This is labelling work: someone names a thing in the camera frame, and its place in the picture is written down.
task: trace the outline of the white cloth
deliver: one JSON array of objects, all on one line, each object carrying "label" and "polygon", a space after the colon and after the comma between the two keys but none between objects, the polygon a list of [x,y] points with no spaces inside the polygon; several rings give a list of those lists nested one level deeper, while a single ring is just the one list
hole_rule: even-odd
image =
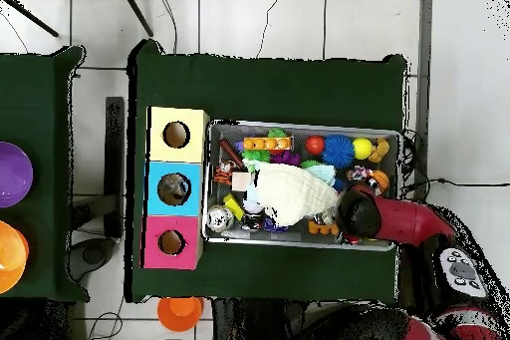
[{"label": "white cloth", "polygon": [[257,162],[256,170],[258,202],[279,227],[296,224],[339,202],[336,190],[306,170],[262,162]]}]

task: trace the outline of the orange bowl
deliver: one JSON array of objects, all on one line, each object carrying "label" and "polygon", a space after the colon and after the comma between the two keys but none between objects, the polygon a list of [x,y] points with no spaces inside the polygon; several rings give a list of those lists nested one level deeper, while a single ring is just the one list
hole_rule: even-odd
[{"label": "orange bowl", "polygon": [[12,271],[27,260],[27,252],[18,231],[0,221],[0,271]]},{"label": "orange bowl", "polygon": [[[23,245],[25,247],[25,254],[28,257],[28,242],[27,239],[25,239],[25,236],[21,234],[18,230],[15,230],[16,233],[21,238]],[[5,293],[8,290],[12,289],[20,280],[21,276],[23,275],[23,272],[25,271],[25,266],[27,264],[27,261],[25,260],[21,266],[18,268],[15,268],[11,271],[5,271],[0,270],[0,293]]]}]

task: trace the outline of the green table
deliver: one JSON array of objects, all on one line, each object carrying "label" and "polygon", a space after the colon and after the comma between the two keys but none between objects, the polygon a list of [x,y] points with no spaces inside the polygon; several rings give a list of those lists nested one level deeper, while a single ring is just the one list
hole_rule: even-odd
[{"label": "green table", "polygon": [[52,56],[0,54],[0,141],[29,156],[34,182],[27,196],[0,219],[20,230],[30,246],[21,280],[2,297],[86,300],[67,274],[71,203],[68,93],[84,50],[65,47]]},{"label": "green table", "polygon": [[145,110],[202,109],[233,119],[388,129],[402,128],[406,61],[242,60],[165,56],[142,41],[129,56],[127,143],[127,295],[377,299],[394,303],[396,248],[388,252],[204,243],[194,271],[139,268]]}]

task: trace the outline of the yellow box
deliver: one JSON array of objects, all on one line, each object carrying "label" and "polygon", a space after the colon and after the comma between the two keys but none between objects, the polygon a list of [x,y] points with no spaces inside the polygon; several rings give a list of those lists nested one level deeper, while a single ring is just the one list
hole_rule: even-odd
[{"label": "yellow box", "polygon": [[[205,128],[209,116],[203,110],[147,108],[150,120],[150,160],[153,162],[202,163],[204,158]],[[186,138],[183,145],[174,142],[169,132]]]}]

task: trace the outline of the purple toy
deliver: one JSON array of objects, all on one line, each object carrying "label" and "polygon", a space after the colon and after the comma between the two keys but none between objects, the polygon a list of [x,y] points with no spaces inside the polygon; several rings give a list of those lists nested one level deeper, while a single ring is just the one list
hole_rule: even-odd
[{"label": "purple toy", "polygon": [[284,232],[284,231],[287,231],[288,229],[289,229],[289,227],[287,227],[287,226],[276,227],[273,223],[273,220],[270,217],[266,217],[264,219],[264,230]]},{"label": "purple toy", "polygon": [[27,155],[13,144],[0,142],[0,208],[22,200],[30,190],[33,178]]},{"label": "purple toy", "polygon": [[237,141],[234,144],[234,148],[238,153],[242,153],[244,151],[244,142],[243,141]]},{"label": "purple toy", "polygon": [[289,150],[271,156],[271,163],[276,165],[298,166],[300,160],[298,154],[292,154]]}]

